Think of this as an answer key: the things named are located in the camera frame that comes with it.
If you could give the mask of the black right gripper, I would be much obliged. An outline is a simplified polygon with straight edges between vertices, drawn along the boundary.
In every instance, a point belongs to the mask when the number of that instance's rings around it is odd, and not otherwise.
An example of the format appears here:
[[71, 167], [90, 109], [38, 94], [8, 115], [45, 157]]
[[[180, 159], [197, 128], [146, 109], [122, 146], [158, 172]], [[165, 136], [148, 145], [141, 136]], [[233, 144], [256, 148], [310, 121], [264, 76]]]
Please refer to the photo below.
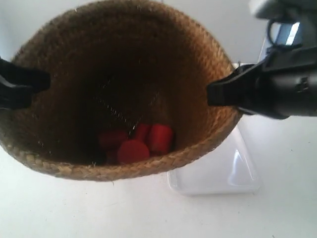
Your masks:
[[[238, 106], [255, 90], [255, 106]], [[273, 119], [317, 115], [316, 47], [273, 51], [207, 85], [209, 106], [236, 106], [244, 115]]]

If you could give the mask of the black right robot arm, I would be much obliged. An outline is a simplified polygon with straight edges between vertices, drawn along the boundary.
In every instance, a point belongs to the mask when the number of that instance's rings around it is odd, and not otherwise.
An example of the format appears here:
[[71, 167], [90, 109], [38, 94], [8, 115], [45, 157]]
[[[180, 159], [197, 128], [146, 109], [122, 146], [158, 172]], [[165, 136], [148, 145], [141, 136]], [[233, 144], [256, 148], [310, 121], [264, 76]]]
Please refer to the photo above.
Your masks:
[[253, 0], [250, 12], [274, 23], [299, 23], [295, 45], [271, 43], [257, 64], [238, 67], [207, 86], [209, 106], [234, 106], [247, 115], [272, 119], [317, 114], [317, 3], [314, 0]]

